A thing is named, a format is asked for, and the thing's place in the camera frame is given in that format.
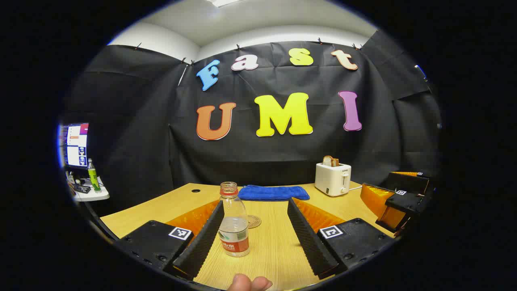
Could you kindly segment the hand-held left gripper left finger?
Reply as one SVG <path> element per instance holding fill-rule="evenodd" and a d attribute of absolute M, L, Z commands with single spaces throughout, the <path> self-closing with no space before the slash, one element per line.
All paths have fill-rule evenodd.
<path fill-rule="evenodd" d="M 150 220 L 114 245 L 159 272 L 193 280 L 208 256 L 224 215 L 222 201 L 215 200 L 168 223 Z"/>

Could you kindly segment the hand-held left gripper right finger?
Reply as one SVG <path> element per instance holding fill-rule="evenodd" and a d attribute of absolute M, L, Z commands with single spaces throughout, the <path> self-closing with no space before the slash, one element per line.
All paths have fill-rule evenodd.
<path fill-rule="evenodd" d="M 395 239 L 362 218 L 340 221 L 298 199 L 287 214 L 313 273 L 320 279 L 347 273 L 387 252 Z"/>

